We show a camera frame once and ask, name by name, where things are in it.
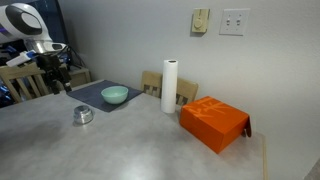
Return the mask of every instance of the table surface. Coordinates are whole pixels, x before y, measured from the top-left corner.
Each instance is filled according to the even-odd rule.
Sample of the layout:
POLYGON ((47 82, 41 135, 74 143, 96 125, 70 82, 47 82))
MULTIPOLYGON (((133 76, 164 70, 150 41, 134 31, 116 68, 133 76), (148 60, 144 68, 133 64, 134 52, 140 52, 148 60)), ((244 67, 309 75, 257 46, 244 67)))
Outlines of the table surface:
POLYGON ((263 179, 263 135, 240 136, 214 153, 141 94, 94 119, 73 124, 83 105, 61 92, 0 109, 2 180, 258 180, 263 179))

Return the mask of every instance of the cardboard box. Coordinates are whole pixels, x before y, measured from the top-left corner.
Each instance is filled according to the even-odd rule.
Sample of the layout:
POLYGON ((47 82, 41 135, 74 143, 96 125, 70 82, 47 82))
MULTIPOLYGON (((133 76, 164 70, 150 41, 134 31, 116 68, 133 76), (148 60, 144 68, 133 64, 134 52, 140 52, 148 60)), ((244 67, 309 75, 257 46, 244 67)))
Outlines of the cardboard box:
POLYGON ((232 143, 244 129, 251 137, 247 113, 209 96, 184 105, 180 125, 216 153, 232 143))

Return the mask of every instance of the paper towel roll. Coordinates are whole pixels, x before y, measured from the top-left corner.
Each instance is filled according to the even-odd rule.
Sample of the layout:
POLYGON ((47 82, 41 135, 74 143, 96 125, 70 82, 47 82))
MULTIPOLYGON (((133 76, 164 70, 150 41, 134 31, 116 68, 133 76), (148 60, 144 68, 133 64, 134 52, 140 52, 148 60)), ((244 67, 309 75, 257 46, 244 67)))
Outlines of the paper towel roll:
POLYGON ((161 111, 174 113, 176 109, 176 93, 178 78, 178 61, 164 60, 161 94, 161 111))

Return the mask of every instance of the place mat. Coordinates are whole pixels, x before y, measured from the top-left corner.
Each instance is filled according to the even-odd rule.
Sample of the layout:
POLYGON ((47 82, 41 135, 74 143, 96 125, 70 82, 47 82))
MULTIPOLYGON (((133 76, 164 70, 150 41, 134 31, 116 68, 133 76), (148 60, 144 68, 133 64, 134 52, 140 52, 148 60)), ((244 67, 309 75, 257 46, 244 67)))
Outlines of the place mat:
POLYGON ((84 87, 79 90, 70 91, 67 93, 67 95, 72 98, 75 98, 79 101, 82 101, 90 106, 98 108, 102 111, 111 112, 114 109, 121 106, 122 104, 130 101, 131 99, 133 99, 134 97, 136 97, 142 93, 142 91, 125 86, 129 89, 127 99, 121 104, 108 104, 104 101, 104 99, 101 95, 101 91, 107 87, 110 87, 110 86, 125 86, 125 85, 118 84, 118 83, 115 83, 112 81, 104 80, 102 82, 84 87))

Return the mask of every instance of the light switch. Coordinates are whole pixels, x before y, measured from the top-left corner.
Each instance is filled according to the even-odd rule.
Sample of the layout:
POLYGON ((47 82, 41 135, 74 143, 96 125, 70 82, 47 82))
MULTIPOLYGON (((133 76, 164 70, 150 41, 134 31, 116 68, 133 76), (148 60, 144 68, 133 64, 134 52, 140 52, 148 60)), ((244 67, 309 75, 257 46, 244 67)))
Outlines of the light switch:
POLYGON ((209 14, 210 9, 194 9, 192 20, 192 32, 207 32, 209 14))
POLYGON ((243 36, 250 9, 225 9, 223 11, 220 34, 243 36))

